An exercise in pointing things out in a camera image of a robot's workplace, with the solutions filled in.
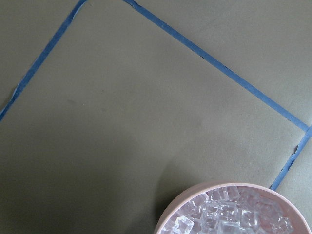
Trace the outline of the clear ice cubes pile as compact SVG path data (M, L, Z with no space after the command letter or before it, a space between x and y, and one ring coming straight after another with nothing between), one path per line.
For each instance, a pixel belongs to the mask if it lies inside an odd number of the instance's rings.
M162 234L291 234L280 205L246 186L201 193L175 211Z

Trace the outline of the pink bowl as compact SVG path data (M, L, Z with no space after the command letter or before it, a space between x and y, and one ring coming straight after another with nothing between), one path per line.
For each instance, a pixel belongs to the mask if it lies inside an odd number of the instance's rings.
M165 224L168 222L171 216L192 198L204 192L228 186L250 187L258 191L262 196L278 202L284 214L286 214L287 217L290 219L294 228L293 231L294 234L310 234L312 232L301 212L289 200L287 200L284 196L280 195L279 193L269 188L256 184L233 182L233 181L212 181L199 183L180 193L167 206L167 208L160 216L157 225L155 227L154 233L155 234L161 233L161 229L165 226Z

